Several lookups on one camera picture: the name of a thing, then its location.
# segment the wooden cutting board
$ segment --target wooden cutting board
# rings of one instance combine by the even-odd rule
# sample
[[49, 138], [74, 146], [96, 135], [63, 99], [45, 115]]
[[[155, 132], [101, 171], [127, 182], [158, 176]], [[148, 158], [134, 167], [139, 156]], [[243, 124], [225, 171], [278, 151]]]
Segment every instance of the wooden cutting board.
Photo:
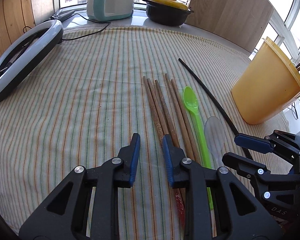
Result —
[[274, 11], [268, 0], [191, 0], [186, 23], [252, 52]]

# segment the yellow plastic container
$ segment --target yellow plastic container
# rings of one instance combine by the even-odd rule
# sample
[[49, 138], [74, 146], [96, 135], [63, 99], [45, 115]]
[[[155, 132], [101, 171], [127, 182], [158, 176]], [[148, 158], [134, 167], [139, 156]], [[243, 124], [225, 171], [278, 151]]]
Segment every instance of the yellow plastic container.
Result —
[[262, 123], [300, 97], [300, 74], [267, 37], [231, 93], [248, 124]]

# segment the white countertop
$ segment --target white countertop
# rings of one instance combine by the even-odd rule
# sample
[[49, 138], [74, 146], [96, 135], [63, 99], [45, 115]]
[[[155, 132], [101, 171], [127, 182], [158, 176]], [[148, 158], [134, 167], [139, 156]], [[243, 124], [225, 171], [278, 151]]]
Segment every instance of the white countertop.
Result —
[[[87, 18], [86, 10], [76, 11], [76, 13], [80, 13], [83, 17]], [[83, 19], [79, 15], [74, 15], [70, 19], [63, 22], [64, 28], [72, 28], [72, 27], [77, 27], [79, 25], [96, 25], [96, 24]], [[111, 21], [110, 27], [111, 26], [112, 27], [113, 26], [116, 26], [116, 27], [119, 27], [119, 26], [143, 26], [143, 27], [149, 27], [149, 28], [154, 28], [154, 29], [173, 30], [173, 31], [188, 33], [191, 35], [201, 36], [203, 38], [217, 41], [217, 42], [224, 44], [232, 49], [236, 49], [236, 50], [246, 54], [247, 57], [250, 56], [250, 54], [251, 54], [247, 50], [241, 48], [240, 46], [238, 46], [224, 38], [221, 38], [218, 35], [215, 35], [213, 33], [207, 32], [205, 30], [199, 29], [197, 27], [194, 27], [194, 26], [191, 26], [188, 24], [183, 24], [178, 27], [170, 27], [170, 26], [165, 26], [165, 25], [155, 23], [147, 17], [146, 12], [143, 10], [135, 9], [132, 17], [121, 19], [121, 20]]]

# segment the windowsill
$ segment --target windowsill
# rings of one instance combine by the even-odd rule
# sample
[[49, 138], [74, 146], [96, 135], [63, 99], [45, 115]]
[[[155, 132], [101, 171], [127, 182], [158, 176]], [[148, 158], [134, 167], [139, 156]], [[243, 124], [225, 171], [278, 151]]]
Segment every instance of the windowsill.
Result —
[[[139, 4], [139, 3], [135, 3], [134, 4], [134, 9], [135, 10], [146, 10], [146, 7], [147, 5], [146, 4]], [[68, 6], [68, 7], [63, 7], [61, 8], [62, 9], [62, 12], [65, 13], [65, 12], [69, 12], [69, 11], [72, 11], [72, 10], [86, 10], [87, 9], [87, 4], [77, 4], [77, 5], [71, 5], [71, 6]]]
[[[80, 13], [82, 16], [87, 17], [86, 5], [71, 6], [71, 7], [67, 7], [64, 9], [66, 9], [66, 10], [63, 10], [62, 12], [76, 10], [76, 12]], [[87, 25], [88, 27], [97, 25], [97, 28], [100, 27], [100, 24], [89, 22], [89, 21], [83, 19], [82, 17], [80, 17], [79, 15], [74, 15], [70, 19], [64, 21], [62, 23], [62, 25], [64, 28], [76, 28], [76, 27], [80, 27], [83, 25]], [[165, 25], [155, 23], [147, 17], [144, 9], [140, 10], [140, 9], [135, 8], [135, 10], [133, 11], [132, 17], [111, 21], [111, 25], [110, 25], [110, 27], [125, 27], [125, 26], [126, 27], [142, 26], [142, 27], [148, 27], [148, 28], [153, 28], [153, 29], [172, 30], [172, 31], [187, 33], [190, 35], [200, 36], [200, 37], [203, 37], [206, 39], [214, 40], [214, 41], [224, 44], [232, 49], [242, 52], [247, 57], [250, 55], [250, 52], [239, 47], [238, 45], [236, 45], [224, 38], [221, 38], [218, 35], [215, 35], [213, 33], [207, 32], [205, 30], [199, 29], [197, 27], [194, 27], [194, 26], [191, 26], [188, 24], [183, 24], [183, 25], [177, 26], [177, 27], [171, 27], [171, 26], [165, 26]]]

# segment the black pot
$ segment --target black pot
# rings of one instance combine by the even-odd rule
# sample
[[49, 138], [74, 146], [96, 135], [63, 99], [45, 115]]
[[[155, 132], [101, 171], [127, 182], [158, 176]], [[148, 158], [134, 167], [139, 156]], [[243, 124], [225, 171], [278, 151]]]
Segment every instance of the black pot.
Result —
[[146, 14], [148, 18], [156, 23], [167, 26], [180, 26], [185, 23], [191, 10], [182, 10], [151, 0], [143, 0], [147, 3]]

